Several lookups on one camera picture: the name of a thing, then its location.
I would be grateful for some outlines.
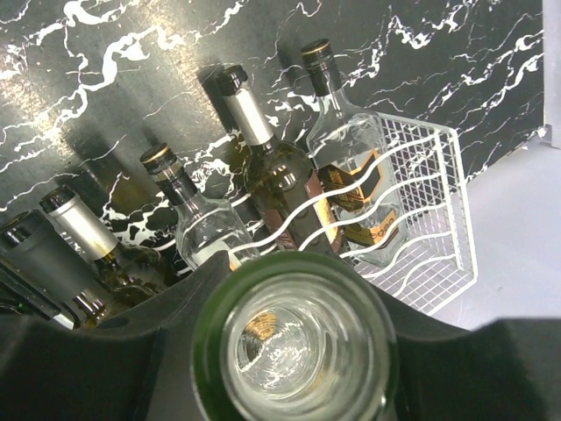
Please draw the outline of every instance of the wavy wire shelf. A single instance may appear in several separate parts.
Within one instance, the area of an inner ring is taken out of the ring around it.
[[[472,221],[458,134],[449,127],[387,114],[380,114],[380,119],[389,150],[373,162],[360,180],[344,189],[308,200],[289,216],[276,233],[261,241],[236,247],[232,252],[274,242],[300,211],[321,198],[355,189],[382,160],[389,159],[397,179],[397,184],[391,190],[399,190],[405,213],[390,225],[387,232],[406,219],[408,241],[388,267],[377,268],[359,263],[356,269],[369,282],[430,315],[477,281]],[[368,218],[382,199],[359,218],[339,221],[314,232],[300,250],[304,250],[313,238],[333,226],[348,225]],[[386,239],[375,246],[344,253],[342,257],[357,256],[379,248]]]

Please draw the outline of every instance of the black marble wall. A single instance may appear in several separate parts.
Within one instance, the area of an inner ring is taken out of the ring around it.
[[[138,163],[165,141],[262,229],[212,76],[242,63],[302,141],[317,107],[299,49],[321,37],[354,103],[458,129],[477,175],[543,124],[542,36],[536,0],[2,0],[1,219],[68,182],[121,239],[166,248],[174,214]]]

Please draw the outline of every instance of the bottle cap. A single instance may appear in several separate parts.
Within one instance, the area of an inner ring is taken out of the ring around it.
[[[39,204],[45,213],[51,213],[59,209],[63,204],[70,202],[76,193],[67,185],[62,185],[47,193],[40,201]]]
[[[216,78],[218,89],[223,96],[234,96],[243,82],[249,77],[239,64],[224,69]]]
[[[149,175],[161,172],[176,161],[177,157],[167,143],[160,143],[140,156],[140,162],[144,165]]]
[[[326,38],[310,42],[300,50],[307,70],[326,69],[333,61],[330,41]]]
[[[19,246],[45,223],[49,222],[38,210],[20,213],[0,227],[0,246],[6,250]]]

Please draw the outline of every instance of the green glass bottle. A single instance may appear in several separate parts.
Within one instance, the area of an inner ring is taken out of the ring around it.
[[[193,379],[210,420],[379,420],[393,406],[393,326],[343,262],[276,253],[242,266],[196,322]]]

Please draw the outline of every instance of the black bottle cap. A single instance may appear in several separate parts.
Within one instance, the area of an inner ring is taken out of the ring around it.
[[[343,87],[328,39],[310,42],[300,50],[300,53],[318,96],[329,95]]]
[[[167,143],[160,143],[140,156],[140,162],[144,165],[149,175],[160,173],[164,168],[169,167],[176,161],[177,157]]]
[[[0,246],[6,250],[19,246],[45,223],[49,224],[38,210],[20,213],[0,227]]]
[[[39,204],[43,211],[51,213],[59,209],[63,204],[70,202],[76,193],[68,186],[59,186],[50,193],[47,193],[40,201]]]
[[[223,96],[234,96],[243,82],[249,77],[239,64],[225,68],[216,78],[218,89]]]
[[[307,70],[327,68],[333,62],[333,51],[326,38],[310,42],[300,50]]]

